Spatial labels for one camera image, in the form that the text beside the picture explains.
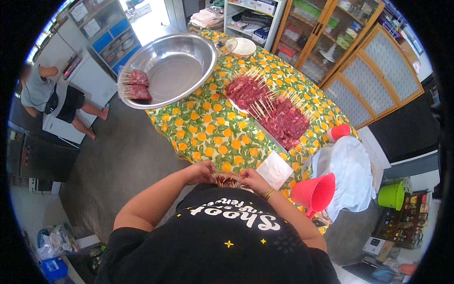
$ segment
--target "blue drawer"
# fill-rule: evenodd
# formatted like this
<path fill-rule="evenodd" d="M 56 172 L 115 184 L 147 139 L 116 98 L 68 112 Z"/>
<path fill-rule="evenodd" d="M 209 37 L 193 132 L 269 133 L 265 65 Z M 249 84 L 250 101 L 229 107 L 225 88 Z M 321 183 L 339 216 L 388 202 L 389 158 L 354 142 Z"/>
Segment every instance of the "blue drawer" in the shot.
<path fill-rule="evenodd" d="M 133 56 L 134 53 L 136 53 L 137 50 L 139 50 L 142 46 L 139 44 L 136 47 L 134 47 L 133 50 L 131 50 L 128 54 L 126 54 L 113 68 L 112 70 L 118 75 L 118 68 L 120 66 L 124 66 L 126 62 Z"/>
<path fill-rule="evenodd" d="M 119 21 L 115 26 L 111 27 L 109 31 L 113 37 L 117 37 L 129 27 L 130 25 L 128 19 L 124 18 L 123 20 Z"/>
<path fill-rule="evenodd" d="M 101 50 L 104 49 L 109 43 L 111 43 L 113 40 L 112 36 L 110 36 L 109 33 L 103 34 L 97 41 L 95 41 L 92 46 L 94 50 L 96 50 L 98 53 L 101 52 Z"/>

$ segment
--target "green bucket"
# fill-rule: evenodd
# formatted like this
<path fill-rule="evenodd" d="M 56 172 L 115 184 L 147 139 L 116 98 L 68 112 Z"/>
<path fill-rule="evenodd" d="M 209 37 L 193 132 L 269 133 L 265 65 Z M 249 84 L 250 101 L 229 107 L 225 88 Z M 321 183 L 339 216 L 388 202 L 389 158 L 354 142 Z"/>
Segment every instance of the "green bucket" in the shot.
<path fill-rule="evenodd" d="M 378 192 L 378 205 L 400 211 L 404 204 L 404 194 L 403 181 L 399 184 L 382 186 Z"/>

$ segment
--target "person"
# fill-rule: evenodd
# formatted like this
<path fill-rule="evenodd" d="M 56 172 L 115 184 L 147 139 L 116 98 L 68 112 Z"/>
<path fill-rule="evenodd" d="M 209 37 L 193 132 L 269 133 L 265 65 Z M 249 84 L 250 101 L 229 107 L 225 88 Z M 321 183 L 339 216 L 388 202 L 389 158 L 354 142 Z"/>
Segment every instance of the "person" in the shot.
<path fill-rule="evenodd" d="M 100 117 L 102 120 L 107 119 L 109 106 L 106 105 L 102 110 L 97 109 L 92 104 L 85 101 L 84 93 L 78 89 L 62 83 L 56 83 L 49 80 L 49 77 L 56 76 L 59 73 L 57 67 L 32 66 L 29 63 L 24 63 L 20 72 L 20 101 L 25 107 L 25 110 L 33 117 L 36 117 L 39 112 L 49 109 L 59 112 L 56 115 L 58 119 L 71 123 L 75 129 L 88 135 L 92 140 L 96 138 L 92 129 L 88 129 L 82 121 L 76 117 L 76 110 L 82 109 L 90 115 Z M 58 107 L 49 107 L 51 96 L 56 93 L 59 98 Z"/>
<path fill-rule="evenodd" d="M 96 283 L 340 283 L 315 225 L 254 169 L 252 192 L 209 183 L 211 161 L 175 172 L 117 214 Z M 186 185 L 198 184 L 157 227 Z"/>

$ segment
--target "black waist bag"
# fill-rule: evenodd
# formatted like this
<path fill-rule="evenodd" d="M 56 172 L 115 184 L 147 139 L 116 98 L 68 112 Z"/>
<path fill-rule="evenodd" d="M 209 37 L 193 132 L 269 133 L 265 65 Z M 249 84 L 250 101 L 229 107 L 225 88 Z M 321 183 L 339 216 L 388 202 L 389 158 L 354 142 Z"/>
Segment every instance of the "black waist bag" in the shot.
<path fill-rule="evenodd" d="M 247 10 L 242 13 L 241 22 L 246 24 L 264 25 L 269 27 L 273 22 L 273 17 Z"/>
<path fill-rule="evenodd" d="M 54 109 L 58 106 L 58 95 L 57 95 L 57 83 L 54 85 L 54 91 L 50 95 L 49 100 L 46 103 L 46 108 L 44 109 L 44 113 L 47 115 L 54 111 Z"/>

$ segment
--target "bare leg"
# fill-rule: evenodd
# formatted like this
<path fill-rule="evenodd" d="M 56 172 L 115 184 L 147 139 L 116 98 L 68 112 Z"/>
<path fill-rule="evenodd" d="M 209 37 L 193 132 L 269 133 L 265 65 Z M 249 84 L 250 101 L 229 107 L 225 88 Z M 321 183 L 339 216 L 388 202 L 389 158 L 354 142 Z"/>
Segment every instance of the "bare leg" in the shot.
<path fill-rule="evenodd" d="M 73 119 L 73 122 L 71 123 L 75 129 L 77 129 L 78 131 L 88 135 L 92 140 L 94 140 L 96 138 L 96 136 L 94 135 L 94 132 L 91 131 L 90 129 L 88 129 L 85 124 L 83 124 L 82 121 L 80 121 L 77 117 L 74 117 Z"/>
<path fill-rule="evenodd" d="M 84 102 L 84 104 L 82 105 L 81 109 L 84 112 L 88 113 L 89 115 L 95 115 L 95 116 L 100 117 L 102 120 L 106 120 L 107 119 L 107 113 L 109 113 L 109 109 L 108 108 L 104 108 L 103 110 L 99 110 L 95 106 L 93 106 L 92 104 L 87 103 L 87 102 Z"/>

